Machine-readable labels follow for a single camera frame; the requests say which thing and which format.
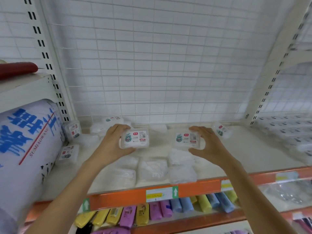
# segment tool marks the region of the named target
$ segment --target orange price rail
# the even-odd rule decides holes
[[[312,206],[281,212],[281,214],[286,220],[292,220],[293,213],[296,212],[301,212],[303,216],[311,216]],[[236,209],[231,213],[213,213],[169,222],[151,224],[144,227],[132,228],[131,234],[180,233],[244,220],[246,220],[246,217],[243,210]]]
[[[251,173],[250,177],[256,185],[275,183],[276,173],[297,171],[299,178],[311,178],[312,167],[300,167],[286,170],[275,170],[261,173]],[[179,184],[179,197],[189,197],[193,195],[209,194],[221,191],[221,180],[227,177],[214,177],[212,179],[199,180],[197,182]],[[146,190],[171,187],[172,185],[152,186],[131,190],[114,191],[105,194],[89,195],[90,209],[98,210],[112,207],[125,207],[146,202]],[[29,212],[26,222],[36,220],[41,212],[51,201],[36,202]]]

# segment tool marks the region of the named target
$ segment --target white arrow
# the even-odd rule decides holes
[[[88,202],[88,200],[86,200],[83,205],[85,206],[85,210],[89,210],[89,202]]]

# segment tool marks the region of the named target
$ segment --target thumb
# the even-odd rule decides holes
[[[199,157],[202,157],[202,154],[203,154],[203,151],[200,150],[200,149],[189,149],[189,152],[193,155],[196,155],[196,156],[199,156]]]
[[[131,154],[131,153],[133,153],[135,150],[136,150],[136,148],[122,149],[122,155],[125,156],[125,155],[128,155],[128,154]]]

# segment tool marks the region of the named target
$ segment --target blue bottle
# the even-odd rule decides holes
[[[182,205],[180,199],[171,199],[170,200],[171,208],[173,212],[182,213]]]
[[[226,213],[230,213],[235,209],[235,206],[232,204],[232,202],[229,200],[229,198],[225,195],[224,192],[216,193],[216,197],[219,200],[222,209]]]
[[[209,203],[211,204],[211,207],[212,208],[217,208],[219,207],[220,205],[220,202],[218,201],[218,199],[216,198],[216,195],[214,193],[212,194],[207,194],[206,195],[208,200],[209,200]]]
[[[194,210],[193,204],[189,197],[180,198],[180,202],[184,213]]]

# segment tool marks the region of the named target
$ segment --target pink bottle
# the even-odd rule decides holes
[[[107,228],[107,229],[102,229],[96,232],[92,232],[91,234],[130,234],[130,230],[125,229],[125,228]]]
[[[163,217],[172,217],[172,209],[169,200],[160,201],[160,207],[163,213]]]
[[[160,202],[150,203],[150,217],[151,217],[151,220],[161,220],[162,214],[161,214]]]
[[[124,207],[119,221],[119,226],[131,228],[135,218],[135,210],[135,205]]]

